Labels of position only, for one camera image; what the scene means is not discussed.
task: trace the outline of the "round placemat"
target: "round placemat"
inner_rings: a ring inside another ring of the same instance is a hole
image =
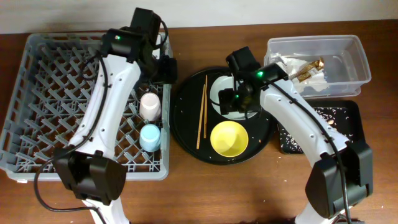
[[[277,123],[275,118],[264,110],[253,118],[235,121],[241,124],[248,132],[248,147],[236,157],[221,156],[212,148],[210,134],[218,123],[229,120],[218,114],[208,100],[207,137],[206,139],[203,138],[204,125],[202,124],[200,148],[197,149],[200,103],[206,75],[208,77],[208,88],[211,88],[218,77],[229,75],[230,73],[229,68],[226,67],[202,70],[181,84],[172,101],[170,128],[175,139],[188,153],[210,164],[228,165],[244,162],[259,153],[276,131]]]

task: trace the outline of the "black tray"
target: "black tray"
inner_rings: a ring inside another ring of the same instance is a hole
[[[350,141],[365,141],[358,105],[350,100],[309,100],[315,111],[326,121],[333,120],[330,126],[344,134]],[[280,150],[284,154],[303,154],[302,149],[286,129],[278,123]]]
[[[201,94],[205,77],[208,76],[208,87],[222,75],[230,74],[229,68],[218,67],[200,71],[188,78],[174,96],[171,106],[171,130],[184,150],[195,158],[216,165],[237,164],[246,161],[260,152],[269,142],[276,131],[276,120],[269,113],[262,111],[253,118],[235,121],[242,124],[249,134],[249,144],[246,150],[236,157],[224,157],[219,155],[211,146],[211,130],[220,122],[227,121],[218,114],[210,101],[207,111],[207,138],[203,139],[203,126],[201,131],[200,148],[196,149],[198,137],[198,123],[200,114]]]

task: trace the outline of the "wooden table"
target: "wooden table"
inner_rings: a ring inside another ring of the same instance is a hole
[[[367,143],[374,150],[374,193],[351,209],[367,223],[398,220],[398,21],[273,24],[171,29],[179,83],[195,71],[226,65],[232,51],[249,46],[258,61],[273,37],[355,34],[372,72],[357,102]],[[0,97],[7,104],[28,34],[0,35]],[[253,159],[235,166],[205,164],[170,143],[170,173],[160,182],[127,182],[122,202],[133,223],[266,222],[294,217],[307,203],[304,187],[311,168],[304,156],[286,156],[274,139]],[[89,212],[53,213],[37,202],[33,185],[17,184],[0,172],[1,223],[93,223]],[[41,182],[44,199],[55,207],[82,206],[61,182]]]

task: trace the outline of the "wooden chopstick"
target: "wooden chopstick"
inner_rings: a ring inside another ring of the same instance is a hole
[[[201,117],[203,116],[203,103],[204,103],[203,100],[205,99],[205,90],[206,90],[206,84],[203,85],[203,93],[201,94],[197,149],[199,149],[199,144],[200,144],[201,120],[202,120]]]
[[[205,90],[205,127],[203,130],[203,138],[206,138],[206,133],[207,133],[207,75],[206,75],[206,90]]]

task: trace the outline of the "light blue cup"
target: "light blue cup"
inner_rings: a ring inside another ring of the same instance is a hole
[[[160,149],[160,130],[154,124],[145,125],[139,135],[139,144],[147,152]]]

